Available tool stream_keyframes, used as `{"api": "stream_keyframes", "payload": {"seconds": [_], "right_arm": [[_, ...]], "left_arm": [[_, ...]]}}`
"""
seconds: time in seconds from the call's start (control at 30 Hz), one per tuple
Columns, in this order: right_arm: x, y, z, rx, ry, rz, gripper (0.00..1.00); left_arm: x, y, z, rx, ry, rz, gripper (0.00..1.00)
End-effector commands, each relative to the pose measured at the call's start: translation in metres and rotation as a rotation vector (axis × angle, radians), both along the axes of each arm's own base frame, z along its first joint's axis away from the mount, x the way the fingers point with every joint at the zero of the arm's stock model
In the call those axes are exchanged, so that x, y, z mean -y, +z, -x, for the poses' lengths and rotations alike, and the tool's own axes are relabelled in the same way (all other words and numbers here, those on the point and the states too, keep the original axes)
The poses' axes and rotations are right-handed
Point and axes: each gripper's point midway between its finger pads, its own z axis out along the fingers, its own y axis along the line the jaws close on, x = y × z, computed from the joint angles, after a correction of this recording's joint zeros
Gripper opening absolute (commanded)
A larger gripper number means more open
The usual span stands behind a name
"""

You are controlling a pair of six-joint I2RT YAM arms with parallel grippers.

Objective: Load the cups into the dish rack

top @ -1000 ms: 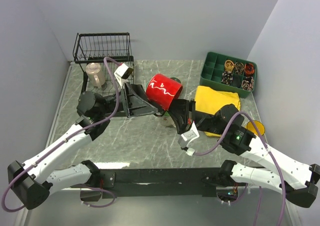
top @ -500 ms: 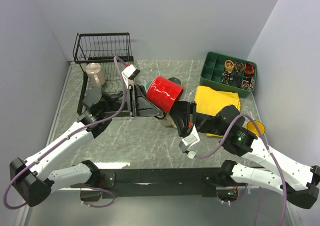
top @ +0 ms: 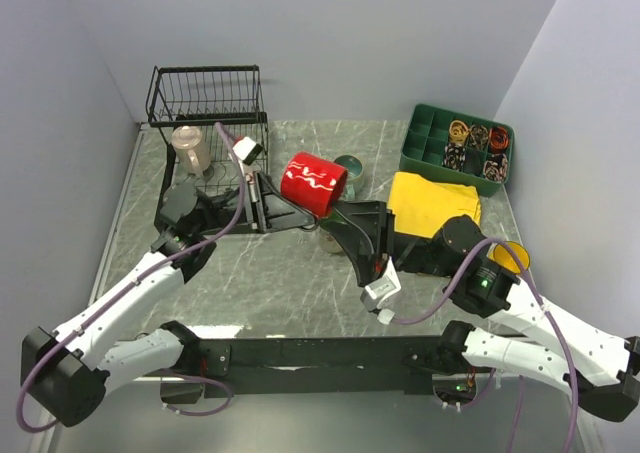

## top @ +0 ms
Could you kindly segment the red mug white squiggles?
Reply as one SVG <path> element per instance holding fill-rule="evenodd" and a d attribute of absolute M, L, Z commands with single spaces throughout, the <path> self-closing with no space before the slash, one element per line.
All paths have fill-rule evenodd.
<path fill-rule="evenodd" d="M 285 199 L 323 218 L 340 198 L 347 178 L 345 167 L 299 152 L 284 169 L 280 192 Z"/>

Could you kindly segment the pink mug purple interior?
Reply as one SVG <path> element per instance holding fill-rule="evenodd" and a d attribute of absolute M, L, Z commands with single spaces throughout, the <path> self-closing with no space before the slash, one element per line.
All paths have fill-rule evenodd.
<path fill-rule="evenodd" d="M 181 126 L 171 135 L 171 145 L 179 163 L 188 174 L 204 178 L 211 168 L 212 160 L 208 143 L 197 126 Z"/>

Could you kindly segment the white floral mug green interior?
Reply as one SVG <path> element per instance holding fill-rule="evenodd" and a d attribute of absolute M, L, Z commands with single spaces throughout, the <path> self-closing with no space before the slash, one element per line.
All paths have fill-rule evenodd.
<path fill-rule="evenodd" d="M 343 248 L 334 236 L 324 228 L 318 229 L 318 243 L 320 248 L 329 254 L 342 254 Z"/>

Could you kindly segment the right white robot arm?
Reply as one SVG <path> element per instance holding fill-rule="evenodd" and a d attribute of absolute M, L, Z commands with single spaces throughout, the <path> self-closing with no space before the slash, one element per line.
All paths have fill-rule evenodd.
<path fill-rule="evenodd" d="M 450 371 L 493 368 L 555 387 L 579 408 L 622 422 L 639 405 L 639 339 L 604 332 L 535 292 L 530 276 L 489 258 L 491 240 L 467 215 L 444 222 L 430 238 L 396 231 L 379 201 L 335 205 L 320 222 L 349 258 L 361 301 L 382 324 L 408 326 L 390 307 L 399 273 L 448 279 L 445 299 L 463 311 L 505 326 L 506 338 L 463 321 L 442 333 L 437 360 Z"/>

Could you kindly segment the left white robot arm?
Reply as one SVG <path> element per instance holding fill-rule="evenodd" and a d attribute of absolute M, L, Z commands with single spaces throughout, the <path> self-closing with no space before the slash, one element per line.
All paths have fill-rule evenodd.
<path fill-rule="evenodd" d="M 84 421 L 102 400 L 146 374 L 165 370 L 206 382 L 201 339 L 178 321 L 120 342 L 121 333 L 160 299 L 186 285 L 228 234 L 275 233 L 316 225 L 337 194 L 286 171 L 280 186 L 261 172 L 243 174 L 239 186 L 209 197 L 192 182 L 166 191 L 157 212 L 159 236 L 119 283 L 72 319 L 22 341 L 16 419 L 30 433 L 24 401 L 32 397 L 67 427 Z"/>

